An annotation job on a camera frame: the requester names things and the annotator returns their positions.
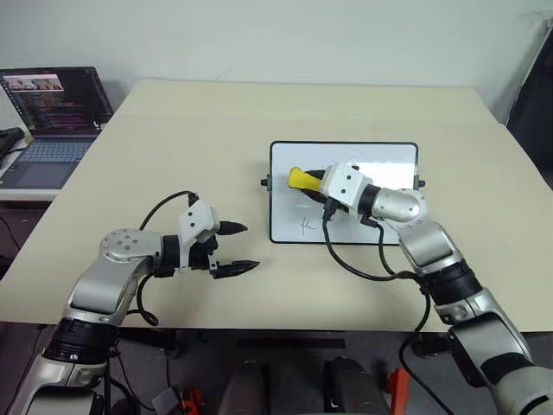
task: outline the beige tabletop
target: beige tabletop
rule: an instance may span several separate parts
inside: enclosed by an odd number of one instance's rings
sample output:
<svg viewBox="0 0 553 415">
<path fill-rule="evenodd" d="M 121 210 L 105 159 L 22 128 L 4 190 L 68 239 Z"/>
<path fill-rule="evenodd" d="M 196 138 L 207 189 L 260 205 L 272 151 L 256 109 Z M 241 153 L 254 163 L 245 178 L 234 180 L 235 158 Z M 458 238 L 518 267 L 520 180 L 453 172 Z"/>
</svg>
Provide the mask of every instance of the beige tabletop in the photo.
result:
<svg viewBox="0 0 553 415">
<path fill-rule="evenodd" d="M 56 322 L 106 233 L 137 227 L 164 196 L 191 189 L 250 228 L 219 237 L 219 259 L 261 265 L 218 281 L 205 271 L 151 281 L 144 303 L 162 326 L 413 329 L 423 313 L 413 283 L 368 282 L 323 246 L 269 241 L 259 180 L 276 140 L 417 143 L 433 218 L 521 330 L 553 329 L 553 194 L 472 90 L 160 80 L 135 87 L 43 216 L 0 281 L 0 320 Z M 149 229 L 174 233 L 183 202 Z M 374 247 L 337 251 L 383 272 Z M 407 267 L 397 247 L 386 255 Z M 145 325 L 139 316 L 125 324 Z M 433 313 L 426 329 L 444 328 Z"/>
</svg>

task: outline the whiteboard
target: whiteboard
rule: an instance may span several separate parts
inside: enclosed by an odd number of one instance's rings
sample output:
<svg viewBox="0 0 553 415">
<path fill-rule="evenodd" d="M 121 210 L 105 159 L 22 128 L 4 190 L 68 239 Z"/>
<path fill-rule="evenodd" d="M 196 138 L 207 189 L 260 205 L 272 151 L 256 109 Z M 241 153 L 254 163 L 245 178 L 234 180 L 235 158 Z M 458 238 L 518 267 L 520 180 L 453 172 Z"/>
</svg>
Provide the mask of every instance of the whiteboard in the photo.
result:
<svg viewBox="0 0 553 415">
<path fill-rule="evenodd" d="M 371 177 L 375 186 L 413 188 L 417 178 L 415 143 L 336 143 L 276 141 L 270 146 L 270 240 L 276 243 L 324 243 L 323 206 L 288 187 L 290 169 L 325 169 L 350 163 Z M 381 222 L 384 243 L 397 245 L 396 232 Z M 361 225 L 341 210 L 328 222 L 330 240 L 342 244 L 377 244 L 378 229 Z"/>
</svg>

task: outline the laptop screen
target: laptop screen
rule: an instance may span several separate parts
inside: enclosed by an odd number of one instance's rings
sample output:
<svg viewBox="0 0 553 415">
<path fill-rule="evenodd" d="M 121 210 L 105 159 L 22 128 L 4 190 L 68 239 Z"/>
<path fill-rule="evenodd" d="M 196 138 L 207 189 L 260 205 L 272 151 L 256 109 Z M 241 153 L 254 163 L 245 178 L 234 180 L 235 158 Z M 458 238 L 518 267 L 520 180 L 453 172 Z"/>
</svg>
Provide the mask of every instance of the laptop screen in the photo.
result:
<svg viewBox="0 0 553 415">
<path fill-rule="evenodd" d="M 5 69 L 0 83 L 35 138 L 96 136 L 113 115 L 93 67 Z"/>
</svg>

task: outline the laptop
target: laptop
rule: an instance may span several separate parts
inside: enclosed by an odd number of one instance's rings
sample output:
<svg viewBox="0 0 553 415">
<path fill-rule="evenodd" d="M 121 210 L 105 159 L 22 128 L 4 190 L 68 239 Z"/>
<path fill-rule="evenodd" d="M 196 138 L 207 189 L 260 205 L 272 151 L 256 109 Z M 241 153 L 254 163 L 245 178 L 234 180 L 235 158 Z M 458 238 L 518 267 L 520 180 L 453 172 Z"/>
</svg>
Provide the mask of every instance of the laptop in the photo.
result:
<svg viewBox="0 0 553 415">
<path fill-rule="evenodd" d="M 113 115 L 96 69 L 4 69 L 0 84 L 34 139 L 0 177 L 0 192 L 59 190 Z"/>
</svg>

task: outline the whiteboard frame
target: whiteboard frame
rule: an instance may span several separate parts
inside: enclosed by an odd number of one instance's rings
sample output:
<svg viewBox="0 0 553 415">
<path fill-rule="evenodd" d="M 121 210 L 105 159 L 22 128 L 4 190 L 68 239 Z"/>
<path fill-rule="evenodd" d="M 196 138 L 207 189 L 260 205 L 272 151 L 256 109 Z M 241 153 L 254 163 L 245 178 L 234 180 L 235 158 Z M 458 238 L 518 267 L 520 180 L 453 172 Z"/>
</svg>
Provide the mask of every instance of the whiteboard frame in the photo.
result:
<svg viewBox="0 0 553 415">
<path fill-rule="evenodd" d="M 269 191 L 269 239 L 274 244 L 297 244 L 297 245 L 325 245 L 324 241 L 316 242 L 316 241 L 296 241 L 296 240 L 274 240 L 273 239 L 273 213 L 272 213 L 272 206 L 273 206 L 273 191 L 272 191 L 272 173 L 273 173 L 273 146 L 275 144 L 343 144 L 343 145 L 350 145 L 350 144 L 385 144 L 385 145 L 412 145 L 415 147 L 415 171 L 413 175 L 413 188 L 418 189 L 418 183 L 419 183 L 419 165 L 418 165 L 418 145 L 411 141 L 395 141 L 395 142 L 388 142 L 388 141 L 286 141 L 286 140 L 276 140 L 273 141 L 270 144 L 269 147 L 269 183 L 268 183 L 268 191 Z M 359 246 L 377 246 L 378 242 L 332 242 L 333 245 L 359 245 Z M 384 246 L 398 246 L 398 243 L 383 243 Z"/>
</svg>

